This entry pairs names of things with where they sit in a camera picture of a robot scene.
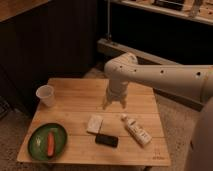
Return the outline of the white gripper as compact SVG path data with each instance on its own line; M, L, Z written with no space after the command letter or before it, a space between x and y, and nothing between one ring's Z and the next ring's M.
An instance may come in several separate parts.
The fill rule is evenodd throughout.
M103 99L102 108L106 110L108 106L111 105L111 101L120 101L122 108L126 108L127 101L127 88L126 87L110 87L106 89L106 99Z

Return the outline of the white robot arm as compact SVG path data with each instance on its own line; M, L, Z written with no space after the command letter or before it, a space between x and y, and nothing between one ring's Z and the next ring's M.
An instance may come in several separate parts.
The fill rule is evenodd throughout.
M203 104L188 150L184 171L213 171L213 65L140 65L124 53L104 66L109 79L103 108L118 101L126 107L130 82Z

